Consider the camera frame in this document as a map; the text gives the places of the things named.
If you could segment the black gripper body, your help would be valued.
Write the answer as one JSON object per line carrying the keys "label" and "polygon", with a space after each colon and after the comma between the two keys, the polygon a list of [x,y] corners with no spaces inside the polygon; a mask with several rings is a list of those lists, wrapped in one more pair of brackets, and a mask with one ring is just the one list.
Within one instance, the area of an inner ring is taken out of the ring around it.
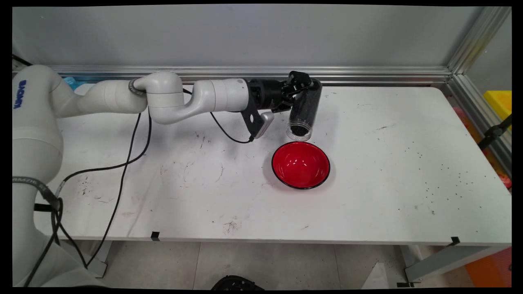
{"label": "black gripper body", "polygon": [[282,81],[273,79],[251,79],[247,81],[250,102],[257,110],[271,110],[273,102],[286,100],[282,96]]}

